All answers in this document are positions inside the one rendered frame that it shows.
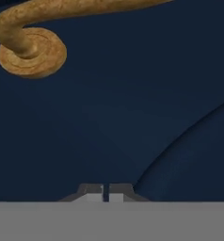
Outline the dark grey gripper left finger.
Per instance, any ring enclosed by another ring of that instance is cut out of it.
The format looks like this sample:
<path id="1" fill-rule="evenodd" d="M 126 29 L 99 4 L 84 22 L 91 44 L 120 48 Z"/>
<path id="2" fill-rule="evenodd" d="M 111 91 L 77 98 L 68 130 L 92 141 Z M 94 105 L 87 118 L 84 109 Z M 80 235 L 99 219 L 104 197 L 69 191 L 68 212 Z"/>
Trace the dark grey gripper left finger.
<path id="1" fill-rule="evenodd" d="M 80 184 L 76 193 L 62 199 L 62 201 L 103 201 L 103 185 L 102 184 Z"/>

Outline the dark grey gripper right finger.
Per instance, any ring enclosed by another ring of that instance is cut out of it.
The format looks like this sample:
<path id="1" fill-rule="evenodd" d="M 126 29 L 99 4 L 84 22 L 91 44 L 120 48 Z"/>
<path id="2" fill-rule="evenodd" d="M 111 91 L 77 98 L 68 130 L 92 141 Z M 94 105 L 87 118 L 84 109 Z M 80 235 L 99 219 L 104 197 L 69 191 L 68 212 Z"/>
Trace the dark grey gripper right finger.
<path id="1" fill-rule="evenodd" d="M 110 202 L 146 202 L 148 199 L 138 195 L 131 184 L 112 184 L 109 186 Z"/>

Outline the dark blue cabinet door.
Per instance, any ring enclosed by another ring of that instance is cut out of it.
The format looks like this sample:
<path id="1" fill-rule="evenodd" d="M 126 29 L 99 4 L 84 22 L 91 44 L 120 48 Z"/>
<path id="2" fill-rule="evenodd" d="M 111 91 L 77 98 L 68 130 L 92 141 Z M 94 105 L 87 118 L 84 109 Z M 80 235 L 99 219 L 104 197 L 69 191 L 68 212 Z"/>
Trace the dark blue cabinet door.
<path id="1" fill-rule="evenodd" d="M 130 184 L 152 201 L 224 201 L 224 0 L 52 21 L 68 58 L 0 67 L 0 201 Z"/>

